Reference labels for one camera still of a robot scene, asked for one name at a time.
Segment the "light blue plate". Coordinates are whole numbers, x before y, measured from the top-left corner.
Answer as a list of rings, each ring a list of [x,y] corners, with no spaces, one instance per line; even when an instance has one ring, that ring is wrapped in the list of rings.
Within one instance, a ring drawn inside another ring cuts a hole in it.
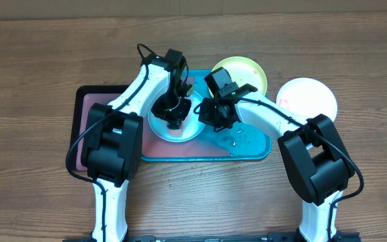
[[[200,104],[203,97],[197,91],[194,91],[188,99],[191,101],[191,108],[185,120],[182,121],[180,128],[176,130],[168,128],[166,121],[156,118],[151,111],[148,112],[148,123],[151,130],[158,137],[172,143],[182,143],[193,139],[201,133],[205,124],[198,120],[199,115],[195,114],[193,110]]]

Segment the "white plate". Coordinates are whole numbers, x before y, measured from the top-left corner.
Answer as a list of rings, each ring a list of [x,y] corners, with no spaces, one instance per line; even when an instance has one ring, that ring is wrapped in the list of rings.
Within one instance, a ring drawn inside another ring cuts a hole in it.
[[[324,114],[333,122],[337,117],[337,99],[322,82],[307,77],[288,81],[278,91],[276,104],[299,115],[316,117]]]

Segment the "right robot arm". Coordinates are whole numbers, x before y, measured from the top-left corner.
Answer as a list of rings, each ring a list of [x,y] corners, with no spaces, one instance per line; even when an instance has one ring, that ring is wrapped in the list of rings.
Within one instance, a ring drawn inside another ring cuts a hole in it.
[[[304,118],[283,109],[250,84],[234,82],[220,67],[204,81],[212,92],[194,112],[216,132],[235,122],[251,125],[277,141],[288,180],[302,199],[296,241],[341,241],[335,219],[344,190],[359,169],[333,124],[319,114]]]

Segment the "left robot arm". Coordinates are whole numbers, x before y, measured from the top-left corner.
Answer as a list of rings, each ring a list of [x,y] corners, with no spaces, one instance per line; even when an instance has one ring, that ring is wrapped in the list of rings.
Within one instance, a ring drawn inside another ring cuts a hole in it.
[[[107,105],[93,104],[87,116],[80,161],[95,191],[95,228],[90,241],[127,238],[126,197],[142,155],[143,120],[148,112],[176,129],[191,108],[193,87],[181,80],[187,61],[170,49],[142,58],[137,78]]]

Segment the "teal plastic tray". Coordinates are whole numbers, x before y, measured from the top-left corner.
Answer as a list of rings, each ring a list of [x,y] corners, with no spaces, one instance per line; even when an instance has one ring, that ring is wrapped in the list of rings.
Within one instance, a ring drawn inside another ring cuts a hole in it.
[[[257,128],[236,122],[231,129],[204,129],[191,140],[172,143],[158,137],[144,118],[142,158],[148,162],[258,161],[271,151],[271,139]]]

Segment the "black plastic tray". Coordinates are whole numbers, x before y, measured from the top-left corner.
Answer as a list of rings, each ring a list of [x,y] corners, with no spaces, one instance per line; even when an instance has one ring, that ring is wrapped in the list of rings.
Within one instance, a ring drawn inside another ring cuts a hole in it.
[[[78,139],[78,136],[85,131],[87,125],[87,116],[94,103],[107,105],[112,100],[119,97],[128,85],[84,85],[78,88],[75,96],[75,105],[73,112],[73,123],[71,129],[71,139],[69,148]],[[87,168],[81,164],[81,149],[83,140],[74,148],[70,156],[69,166],[75,171],[86,171]]]

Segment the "yellow-green plate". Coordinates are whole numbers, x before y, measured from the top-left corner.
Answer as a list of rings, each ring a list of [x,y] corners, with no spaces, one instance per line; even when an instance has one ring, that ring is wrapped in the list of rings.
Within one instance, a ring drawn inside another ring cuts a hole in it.
[[[239,87],[248,83],[267,95],[267,77],[264,70],[253,60],[243,56],[232,56],[217,63],[212,71],[223,67]]]

